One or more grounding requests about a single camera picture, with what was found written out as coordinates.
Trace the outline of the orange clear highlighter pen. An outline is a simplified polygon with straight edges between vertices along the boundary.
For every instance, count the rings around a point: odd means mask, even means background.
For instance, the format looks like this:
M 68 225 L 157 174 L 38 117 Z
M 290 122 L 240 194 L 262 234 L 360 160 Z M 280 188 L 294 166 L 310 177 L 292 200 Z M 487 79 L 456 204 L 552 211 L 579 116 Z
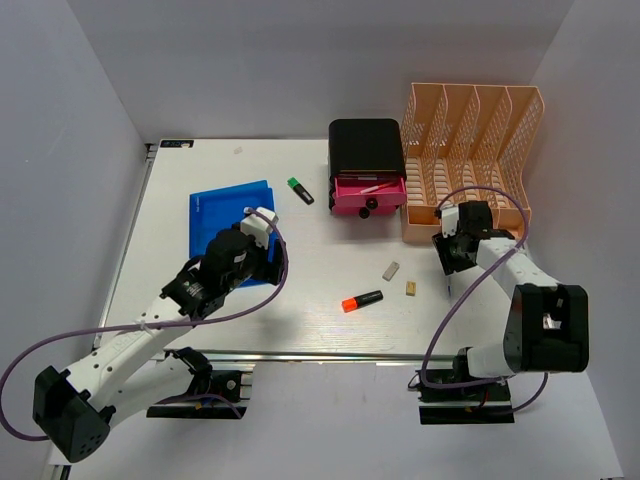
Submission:
M 364 194 L 373 193 L 373 192 L 379 191 L 381 189 L 385 189 L 385 188 L 388 188 L 388 187 L 393 187 L 394 185 L 395 185 L 394 181 L 385 182 L 385 183 L 382 183 L 382 184 L 378 184 L 378 185 L 374 185 L 374 186 L 362 189 L 359 192 L 359 194 L 360 195 L 364 195 Z

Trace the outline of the orange cap black highlighter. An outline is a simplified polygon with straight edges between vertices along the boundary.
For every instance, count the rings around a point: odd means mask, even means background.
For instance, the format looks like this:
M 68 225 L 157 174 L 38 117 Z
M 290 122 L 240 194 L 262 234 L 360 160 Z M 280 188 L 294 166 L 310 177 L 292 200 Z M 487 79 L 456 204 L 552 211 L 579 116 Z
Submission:
M 349 313 L 362 307 L 379 302 L 383 298 L 383 293 L 380 290 L 375 290 L 345 299 L 341 302 L 341 307 L 344 313 Z

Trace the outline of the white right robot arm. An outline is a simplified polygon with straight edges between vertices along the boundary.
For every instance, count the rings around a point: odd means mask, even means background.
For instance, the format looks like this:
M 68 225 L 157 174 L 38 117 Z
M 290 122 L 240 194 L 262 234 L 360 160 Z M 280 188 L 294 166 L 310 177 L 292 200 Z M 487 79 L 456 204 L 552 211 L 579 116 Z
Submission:
M 588 294 L 542 271 L 509 231 L 497 229 L 485 201 L 439 211 L 432 237 L 444 274 L 479 267 L 510 298 L 502 340 L 462 348 L 451 374 L 453 390 L 472 399 L 488 379 L 521 372 L 579 373 L 589 362 Z

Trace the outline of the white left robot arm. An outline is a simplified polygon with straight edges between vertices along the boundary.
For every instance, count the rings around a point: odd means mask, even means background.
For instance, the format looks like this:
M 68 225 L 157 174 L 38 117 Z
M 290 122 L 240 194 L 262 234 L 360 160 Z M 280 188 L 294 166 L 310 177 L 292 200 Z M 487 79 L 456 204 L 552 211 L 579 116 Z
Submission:
M 279 286 L 288 267 L 282 241 L 262 247 L 240 226 L 219 231 L 204 254 L 188 260 L 136 320 L 88 356 L 35 379 L 33 419 L 64 458 L 80 462 L 112 428 L 172 397 L 199 399 L 211 387 L 212 368 L 190 347 L 166 353 L 149 373 L 141 367 L 195 322 L 219 310 L 249 280 Z

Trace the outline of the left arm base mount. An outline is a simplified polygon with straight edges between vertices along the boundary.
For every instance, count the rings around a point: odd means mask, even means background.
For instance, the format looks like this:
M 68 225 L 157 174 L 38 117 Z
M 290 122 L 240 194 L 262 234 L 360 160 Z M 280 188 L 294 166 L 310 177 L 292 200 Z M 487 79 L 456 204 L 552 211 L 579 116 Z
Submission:
M 187 390 L 177 400 L 149 407 L 147 418 L 240 420 L 251 396 L 252 373 L 236 367 L 212 364 L 190 347 L 169 350 L 164 359 L 182 361 L 192 376 Z

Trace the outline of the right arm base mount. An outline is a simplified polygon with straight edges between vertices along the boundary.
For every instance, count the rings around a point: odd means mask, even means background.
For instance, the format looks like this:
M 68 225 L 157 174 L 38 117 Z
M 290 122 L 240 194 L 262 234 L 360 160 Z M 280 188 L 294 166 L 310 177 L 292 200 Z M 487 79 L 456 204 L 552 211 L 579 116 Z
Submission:
M 421 425 L 497 425 L 515 422 L 506 382 L 465 389 L 427 388 L 416 371 L 408 382 L 418 394 Z

